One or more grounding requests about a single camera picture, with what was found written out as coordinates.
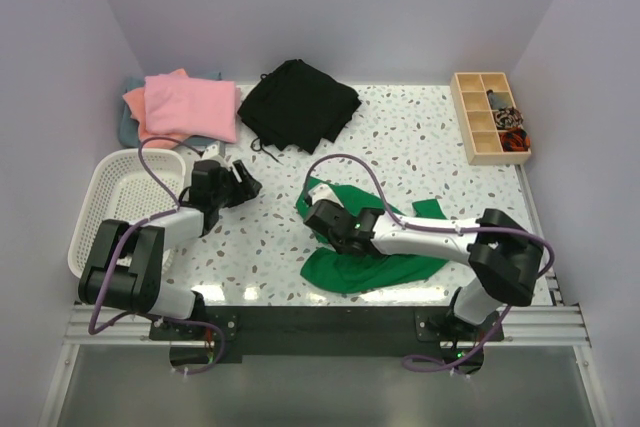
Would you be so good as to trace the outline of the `green t shirt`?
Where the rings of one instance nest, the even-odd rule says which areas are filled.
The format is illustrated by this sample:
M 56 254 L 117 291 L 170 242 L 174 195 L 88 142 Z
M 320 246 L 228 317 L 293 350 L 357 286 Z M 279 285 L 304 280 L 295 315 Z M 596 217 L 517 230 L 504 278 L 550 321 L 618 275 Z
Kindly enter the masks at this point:
M 328 184 L 352 214 L 362 208 L 382 209 L 379 197 L 350 185 Z M 436 199 L 413 202 L 417 217 L 446 219 Z M 313 286 L 337 294 L 355 294 L 404 283 L 428 280 L 448 261 L 415 255 L 390 257 L 341 255 L 331 248 L 317 249 L 300 275 Z

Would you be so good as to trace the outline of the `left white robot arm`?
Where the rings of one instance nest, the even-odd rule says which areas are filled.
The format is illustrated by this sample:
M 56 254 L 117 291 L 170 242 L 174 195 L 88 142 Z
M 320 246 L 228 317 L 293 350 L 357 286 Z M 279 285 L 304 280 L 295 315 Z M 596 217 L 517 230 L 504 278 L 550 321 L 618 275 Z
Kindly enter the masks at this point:
M 256 198 L 262 184 L 241 161 L 194 163 L 190 185 L 174 195 L 174 207 L 135 223 L 107 219 L 93 241 L 78 286 L 81 302 L 94 310 L 88 332 L 96 335 L 128 314 L 171 323 L 185 339 L 209 326 L 200 293 L 162 280 L 164 253 L 208 235 L 220 211 Z

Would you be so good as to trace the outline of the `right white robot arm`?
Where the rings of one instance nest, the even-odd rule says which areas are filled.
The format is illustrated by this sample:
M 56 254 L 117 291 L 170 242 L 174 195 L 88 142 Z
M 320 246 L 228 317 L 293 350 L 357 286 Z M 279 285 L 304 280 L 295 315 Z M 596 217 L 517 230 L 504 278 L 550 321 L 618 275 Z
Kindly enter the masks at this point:
M 532 303 L 545 250 L 541 238 L 497 209 L 450 221 L 374 208 L 353 215 L 322 199 L 305 214 L 304 225 L 340 254 L 414 255 L 470 267 L 475 278 L 457 291 L 445 316 L 448 333 L 459 340 L 469 339 L 499 307 Z

